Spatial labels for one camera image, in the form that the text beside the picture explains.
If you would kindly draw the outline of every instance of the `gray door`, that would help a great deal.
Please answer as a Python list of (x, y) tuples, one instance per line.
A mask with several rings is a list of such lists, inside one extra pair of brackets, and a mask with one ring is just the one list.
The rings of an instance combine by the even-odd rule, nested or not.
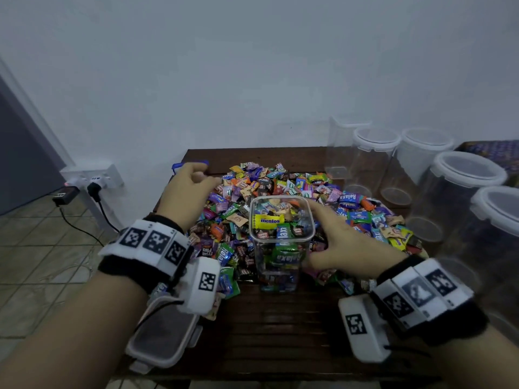
[(0, 82), (0, 214), (6, 213), (63, 185), (56, 164), (42, 148), (49, 146), (11, 93)]

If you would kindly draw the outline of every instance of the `hand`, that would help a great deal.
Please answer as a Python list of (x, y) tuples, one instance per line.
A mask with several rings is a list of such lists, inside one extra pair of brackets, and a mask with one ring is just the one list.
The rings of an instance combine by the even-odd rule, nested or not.
[(344, 217), (329, 207), (309, 199), (308, 204), (328, 238), (326, 250), (309, 256), (309, 263), (314, 269), (339, 269), (356, 277), (375, 279), (407, 257), (406, 253), (389, 244), (351, 228)]
[(165, 187), (157, 214), (175, 221), (184, 232), (198, 219), (209, 193), (222, 183), (219, 177), (203, 174), (207, 165), (186, 162)]

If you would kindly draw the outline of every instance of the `wall socket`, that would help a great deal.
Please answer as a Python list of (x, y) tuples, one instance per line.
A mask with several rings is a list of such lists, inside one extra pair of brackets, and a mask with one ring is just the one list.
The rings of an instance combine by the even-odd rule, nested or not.
[(83, 186), (87, 186), (90, 179), (96, 176), (103, 177), (106, 188), (118, 188), (124, 184), (115, 165), (110, 163), (67, 166), (60, 173), (65, 180), (78, 178)]

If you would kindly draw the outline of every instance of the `dark wooden tabletop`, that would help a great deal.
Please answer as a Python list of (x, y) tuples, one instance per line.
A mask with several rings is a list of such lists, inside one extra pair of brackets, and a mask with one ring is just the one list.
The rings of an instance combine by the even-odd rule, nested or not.
[[(290, 172), (324, 170), (324, 147), (188, 150), (184, 162), (209, 161), (209, 174), (221, 175), (241, 162), (264, 166), (281, 162)], [(266, 294), (240, 284), (241, 294), (222, 301), (216, 321), (200, 319), (204, 329), (194, 348), (165, 370), (148, 377), (167, 380), (416, 380), (435, 379), (431, 359), (403, 352), (382, 364), (364, 364), (352, 354), (337, 303), (339, 287), (316, 286), (303, 275), (293, 294)], [(422, 347), (417, 340), (406, 345)], [(131, 375), (129, 358), (118, 375)]]

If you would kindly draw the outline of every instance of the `cable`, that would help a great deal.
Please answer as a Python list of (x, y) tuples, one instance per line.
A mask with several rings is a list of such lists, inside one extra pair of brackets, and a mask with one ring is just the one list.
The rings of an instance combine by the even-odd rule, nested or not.
[(425, 356), (425, 357), (432, 357), (431, 355), (429, 355), (428, 353), (426, 353), (424, 351), (416, 350), (411, 347), (384, 346), (384, 348), (389, 351), (402, 351), (402, 352), (409, 352), (412, 354), (417, 354), (417, 355), (421, 355), (421, 356)]
[(149, 320), (152, 316), (154, 316), (156, 313), (158, 313), (160, 310), (162, 310), (164, 307), (167, 307), (167, 306), (171, 306), (172, 304), (184, 304), (184, 301), (183, 300), (175, 300), (175, 301), (172, 301), (172, 302), (167, 302), (167, 303), (164, 303), (164, 304), (161, 304), (159, 307), (157, 307), (156, 309), (154, 309), (151, 313), (149, 313), (148, 315), (146, 315), (146, 317), (144, 317), (140, 322), (139, 324), (135, 327), (135, 330), (133, 331), (134, 333), (137, 332), (137, 330), (139, 330), (139, 328), (147, 321)]
[(89, 235), (89, 236), (92, 236), (94, 239), (97, 240), (97, 242), (98, 242), (99, 244), (101, 244), (101, 245), (104, 247), (104, 244), (101, 243), (101, 241), (100, 241), (97, 237), (95, 237), (93, 234), (88, 233), (87, 231), (84, 231), (83, 229), (79, 229), (79, 228), (73, 226), (70, 222), (68, 222), (68, 220), (66, 219), (65, 215), (63, 214), (63, 209), (62, 209), (60, 206), (58, 206), (58, 208), (60, 209), (61, 216), (63, 217), (63, 219), (65, 220), (65, 222), (66, 222), (67, 224), (69, 224), (69, 225), (70, 225), (72, 228), (74, 228), (74, 229), (77, 229), (77, 230), (79, 230), (79, 231), (81, 231), (81, 232), (83, 232), (83, 233), (86, 233), (86, 234)]
[(112, 223), (108, 220), (107, 215), (106, 215), (106, 213), (104, 212), (103, 204), (101, 203), (101, 201), (98, 202), (98, 205), (99, 205), (99, 208), (101, 209), (101, 213), (103, 213), (103, 217), (104, 217), (104, 219), (107, 221), (108, 225), (110, 225), (114, 231), (116, 231), (117, 233), (119, 233), (119, 229), (117, 229), (116, 227), (114, 227), (114, 226), (112, 225)]

